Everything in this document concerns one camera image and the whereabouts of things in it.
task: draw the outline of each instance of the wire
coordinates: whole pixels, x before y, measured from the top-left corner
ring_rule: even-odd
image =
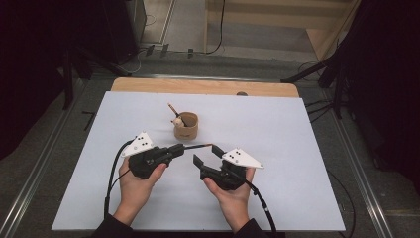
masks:
[[[323,113],[321,113],[321,115],[319,115],[318,117],[312,119],[310,121],[310,123],[314,123],[316,120],[318,120],[320,117],[322,117],[325,113],[327,113],[331,108],[333,108],[333,106],[329,106]]]
[[[153,23],[155,23],[156,21],[157,21],[157,17],[155,17],[154,15],[150,15],[150,14],[148,14],[148,15],[146,15],[147,17],[153,17],[154,18],[154,20],[151,22],[151,23],[146,23],[146,26],[150,26],[150,25],[152,25]]]
[[[213,144],[203,144],[203,145],[197,145],[197,146],[184,147],[184,150],[198,149],[198,148],[209,147],[209,146],[213,146]]]
[[[112,185],[111,185],[111,190],[112,190],[112,188],[114,187],[115,183],[116,183],[116,182],[117,182],[120,178],[122,178],[124,175],[126,175],[129,171],[130,171],[130,169],[128,169],[127,171],[125,171],[122,175],[120,175],[118,178],[116,178],[116,179],[114,180],[114,183],[112,183]]]
[[[350,235],[348,237],[346,237],[343,232],[339,231],[339,234],[343,237],[343,238],[352,238],[353,234],[355,233],[355,229],[356,229],[356,210],[355,210],[355,205],[353,204],[352,198],[350,197],[349,192],[346,190],[346,188],[344,187],[344,185],[340,182],[340,180],[329,170],[327,170],[327,173],[329,175],[331,175],[338,183],[339,185],[343,188],[344,192],[346,193],[347,197],[349,198],[350,204],[352,206],[352,210],[353,210],[353,225],[352,225],[352,229],[350,231]]]
[[[211,51],[211,52],[178,52],[178,51],[166,51],[167,53],[178,53],[178,54],[193,54],[193,55],[211,55],[215,52],[217,52],[219,50],[219,48],[222,46],[222,42],[223,42],[223,19],[225,16],[225,5],[226,5],[226,0],[223,0],[223,6],[222,6],[222,17],[220,18],[220,40],[219,40],[219,44],[216,47],[215,50]]]
[[[323,103],[323,102],[332,102],[331,100],[328,100],[328,99],[324,99],[324,100],[318,100],[318,101],[315,101],[315,102],[309,102],[309,103],[306,103],[305,104],[305,107],[310,107],[310,106],[312,106],[312,105],[315,105],[315,104],[318,104],[318,103]]]
[[[215,52],[217,52],[217,50],[219,50],[220,46],[222,45],[222,41],[223,41],[223,18],[225,16],[225,5],[226,5],[226,0],[223,0],[223,7],[222,7],[222,17],[220,18],[220,41],[219,41],[219,45],[217,46],[217,48],[210,52],[210,53],[206,53],[206,55],[210,55],[213,54]]]
[[[318,108],[318,109],[315,109],[315,110],[312,110],[312,111],[308,111],[308,115],[313,114],[313,113],[315,113],[315,112],[322,111],[322,110],[324,110],[324,109],[326,109],[326,108],[328,109],[328,108],[332,107],[332,106],[333,106],[333,104],[334,104],[334,103],[330,103],[330,104],[325,105],[325,106],[323,106],[323,107],[321,107],[321,108]]]
[[[307,65],[309,63],[316,64],[318,62],[317,61],[308,61],[308,62],[305,62],[305,63],[301,64],[300,67],[297,69],[297,73],[300,73],[300,69],[302,69],[304,65]],[[321,76],[321,74],[319,73],[319,70],[321,70],[321,69],[318,69],[316,71],[316,73],[318,74],[318,76]],[[306,78],[306,76],[302,77],[302,79],[305,80],[305,81],[316,81],[316,80],[318,80],[318,79],[308,79],[308,78]]]
[[[246,183],[251,188],[251,190],[254,192],[254,195],[256,195],[260,199],[260,202],[262,203],[263,211],[265,212],[266,218],[268,219],[268,222],[269,222],[269,226],[271,227],[272,238],[277,238],[278,237],[277,228],[275,228],[274,220],[272,219],[272,216],[271,216],[271,213],[269,212],[268,206],[266,205],[266,202],[263,199],[263,196],[260,193],[259,189],[256,186],[254,186],[250,181],[246,180],[243,177],[240,177],[238,174],[236,174],[232,171],[228,171],[228,174],[230,174],[230,175],[232,175],[232,176],[234,176],[238,179],[241,179],[244,183]]]
[[[115,168],[117,167],[118,159],[120,158],[120,154],[121,154],[121,152],[123,152],[124,148],[126,148],[126,146],[130,145],[133,141],[134,140],[128,141],[123,146],[121,146],[120,150],[118,151],[117,155],[115,156],[114,164],[112,165],[112,169],[111,169],[111,175],[109,176],[108,190],[106,192],[106,197],[105,197],[104,218],[106,218],[106,216],[108,214],[108,211],[109,211],[109,200],[110,200],[110,196],[111,196],[111,190],[112,190],[112,187],[115,184],[115,183],[112,183],[112,179],[114,178],[114,172],[115,172]]]
[[[119,68],[120,70],[122,70],[122,71],[124,71],[124,72],[127,72],[127,73],[135,73],[135,72],[138,72],[139,70],[140,70],[140,68],[142,68],[142,64],[141,64],[141,62],[140,62],[140,53],[141,52],[145,52],[146,50],[144,50],[144,49],[140,49],[139,50],[139,52],[138,52],[138,54],[137,54],[137,61],[139,62],[139,66],[137,67],[137,69],[136,70],[127,70],[127,69],[125,69],[125,68],[123,68],[123,67],[121,67],[121,66],[119,66],[119,65],[115,65],[117,68]]]

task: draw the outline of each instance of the person's left hand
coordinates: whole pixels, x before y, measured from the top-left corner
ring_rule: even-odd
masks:
[[[120,176],[128,169],[129,158],[126,158],[119,169]],[[158,165],[148,179],[135,177],[132,172],[122,176],[120,178],[121,201],[114,213],[114,217],[130,226],[136,215],[148,201],[152,188],[165,169],[166,164]]]

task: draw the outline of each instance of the metal rail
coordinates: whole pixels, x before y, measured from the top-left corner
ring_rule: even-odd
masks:
[[[52,132],[49,135],[49,138],[47,139],[43,147],[43,150],[38,156],[34,168],[32,169],[21,191],[19,192],[18,196],[15,198],[14,202],[12,203],[9,209],[6,220],[4,221],[0,229],[0,237],[13,237],[13,235],[15,234],[22,220],[22,217],[24,216],[32,198],[34,197],[34,194],[41,182],[41,179],[43,178],[44,173],[47,170],[47,167],[51,160],[51,154],[55,147],[56,141],[61,134],[62,128],[64,127],[74,107],[74,104],[83,92],[84,88],[85,85],[83,84],[81,79],[79,79],[74,84],[74,100],[69,105],[67,110],[63,110],[61,112],[61,115],[59,116]]]

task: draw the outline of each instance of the floor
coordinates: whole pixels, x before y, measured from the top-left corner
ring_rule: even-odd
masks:
[[[158,49],[158,46],[169,44],[169,50],[174,52],[202,51],[202,13],[196,10],[203,10],[203,1],[166,1],[161,0],[164,7],[151,5],[160,1],[145,1],[146,9],[151,9],[147,14],[161,15],[164,20],[156,18],[154,22],[154,17],[150,22],[148,20],[150,25],[147,28],[158,22],[163,24],[158,27],[158,34],[144,39],[143,45],[156,44]],[[209,49],[218,43],[218,28],[213,26],[212,29]],[[137,59],[120,67],[132,71],[133,76],[193,75],[269,81],[293,76],[316,61],[309,40],[300,29],[274,30],[227,24],[223,33],[223,47],[209,57],[196,55],[188,59],[185,54],[168,53],[162,58],[159,51],[154,51],[150,56],[140,53]],[[253,35],[266,37],[255,38]],[[51,227],[88,136],[90,115],[83,112],[97,111],[103,94],[116,78],[101,67],[93,65],[92,68],[94,75],[91,80],[75,81],[78,99],[72,107],[62,111],[63,95],[59,97],[20,147],[0,161],[0,219],[3,223],[8,221],[8,215],[16,215],[13,224],[3,224],[1,237],[6,232],[12,234],[7,237],[82,237],[90,234],[90,231],[51,231]],[[331,97],[334,87],[319,88],[318,77],[318,73],[313,73],[295,83],[305,103]],[[308,111],[321,106],[308,107]],[[342,108],[342,114],[343,119],[337,120],[329,111],[312,126],[326,168],[331,172],[330,181],[347,228],[344,236],[350,236],[355,214],[353,237],[420,237],[419,195],[410,181],[399,173],[383,172],[375,167],[351,113]],[[356,167],[362,169],[362,174],[358,174]],[[360,176],[365,177],[365,182],[359,180]],[[385,224],[375,223],[372,202],[383,212]],[[20,212],[12,207],[13,204],[20,207]],[[389,230],[390,234],[383,235],[380,229]],[[336,232],[287,232],[287,237],[339,236]]]

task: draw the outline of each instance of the person's right hand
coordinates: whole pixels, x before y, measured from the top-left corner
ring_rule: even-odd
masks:
[[[255,171],[256,169],[247,168],[247,181],[253,181]],[[251,188],[244,183],[236,190],[223,190],[210,178],[205,178],[203,181],[210,192],[219,200],[220,208],[232,231],[237,233],[250,221],[248,215],[248,199]]]

